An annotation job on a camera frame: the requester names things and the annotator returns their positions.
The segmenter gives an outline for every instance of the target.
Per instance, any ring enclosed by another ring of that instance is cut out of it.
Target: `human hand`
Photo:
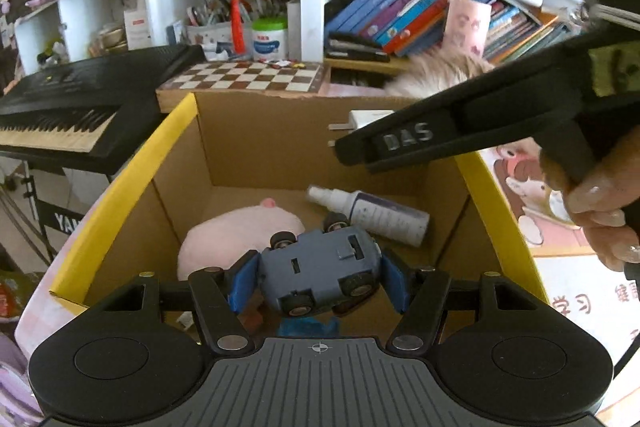
[[[602,263],[623,271],[626,263],[640,263],[638,234],[626,226],[621,208],[640,198],[640,125],[623,136],[599,165],[574,186],[544,151],[540,165],[546,183],[561,190],[567,211]]]

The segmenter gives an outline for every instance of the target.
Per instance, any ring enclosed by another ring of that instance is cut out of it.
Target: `pink card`
[[[482,57],[491,22],[491,5],[471,0],[449,0],[443,46],[455,46]]]

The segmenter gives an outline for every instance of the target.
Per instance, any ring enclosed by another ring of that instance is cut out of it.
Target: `pink plush toy nose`
[[[266,208],[276,208],[276,206],[277,206],[276,200],[274,200],[273,198],[267,198],[267,199],[261,201],[260,205],[264,206]]]

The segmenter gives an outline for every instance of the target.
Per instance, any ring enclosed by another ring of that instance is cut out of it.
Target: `checkered board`
[[[246,89],[317,93],[324,68],[316,62],[208,62],[163,84],[159,90]]]

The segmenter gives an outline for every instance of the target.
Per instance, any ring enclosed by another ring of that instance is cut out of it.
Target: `row of books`
[[[505,0],[474,1],[492,7],[484,49],[484,58],[491,62],[504,61],[525,46],[527,51],[536,50],[534,44],[545,44],[545,38],[566,34],[555,16],[535,16]],[[419,54],[442,42],[448,5],[449,0],[353,0],[331,18],[325,36],[357,36],[361,50],[368,42],[369,51],[377,54],[372,60],[381,60],[380,51],[399,57]]]

